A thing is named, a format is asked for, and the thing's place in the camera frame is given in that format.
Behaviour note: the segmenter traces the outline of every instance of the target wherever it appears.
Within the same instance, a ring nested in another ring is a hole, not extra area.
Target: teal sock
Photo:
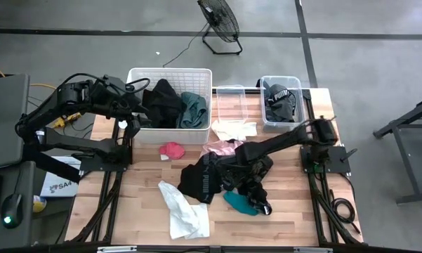
[[[236,209],[237,211],[243,214],[248,214],[252,216],[258,214],[258,210],[254,209],[253,207],[250,207],[246,196],[228,191],[223,195],[223,198],[225,198],[226,202],[230,203],[232,208]]]

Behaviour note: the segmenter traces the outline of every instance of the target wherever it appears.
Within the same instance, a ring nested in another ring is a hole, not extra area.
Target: black floor fan
[[[198,0],[198,5],[202,9],[204,17],[208,20],[209,24],[203,35],[203,43],[211,49],[213,54],[239,55],[243,50],[239,42],[239,24],[237,24],[236,17],[225,0]],[[215,51],[205,40],[211,28],[224,42],[237,42],[240,50],[237,52],[223,53]]]

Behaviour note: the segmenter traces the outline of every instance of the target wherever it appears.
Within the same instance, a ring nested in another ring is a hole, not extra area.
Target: pink cloth
[[[216,141],[215,143],[207,143],[203,146],[200,157],[209,152],[215,152],[217,155],[234,155],[237,147],[243,142],[234,140],[232,143],[227,141]]]
[[[161,155],[166,155],[172,160],[180,159],[184,154],[184,148],[177,143],[167,143],[159,148]]]

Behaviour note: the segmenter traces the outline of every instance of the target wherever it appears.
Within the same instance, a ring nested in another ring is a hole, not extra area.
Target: wooden table
[[[332,118],[334,111],[328,89],[311,89],[312,104],[316,117]],[[249,121],[258,123],[258,136],[249,141],[262,141],[274,136],[262,132],[259,95],[247,95]],[[216,99],[213,100],[213,120],[217,118]],[[97,116],[93,125],[92,139],[111,138],[113,120]],[[209,141],[217,141],[211,131]],[[181,169],[195,164],[202,150],[200,145],[185,146],[181,160],[161,161],[159,145],[133,147],[133,164],[125,172],[121,185],[119,204],[115,219],[112,244],[114,245],[227,245],[227,246],[313,246],[318,245],[314,215],[310,200],[307,176],[302,172],[299,147],[273,153],[275,164],[263,179],[268,192],[267,199],[273,213],[269,216],[240,214],[223,199],[223,193],[214,196],[208,205],[210,238],[193,240],[170,239],[169,210],[157,184],[164,180],[177,186]],[[97,208],[100,196],[102,172],[90,173],[79,184],[77,198],[67,230],[66,240],[76,236],[86,225]],[[338,174],[328,175],[329,187],[336,197],[343,197],[355,205],[351,187]],[[186,196],[191,205],[196,199]],[[325,235],[329,239],[327,216],[322,215]],[[105,232],[107,214],[104,215],[102,232]],[[352,235],[362,241],[351,225],[345,226]]]

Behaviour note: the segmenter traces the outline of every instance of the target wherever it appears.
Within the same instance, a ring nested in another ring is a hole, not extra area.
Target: teal cloth
[[[226,200],[226,202],[230,203],[232,208],[243,214],[248,214],[251,216],[258,215],[258,210],[250,207],[248,204],[248,198],[246,196],[228,191],[223,195],[223,198]]]
[[[178,118],[178,128],[200,129],[208,123],[208,109],[203,97],[186,91],[181,94],[181,99],[186,108]]]

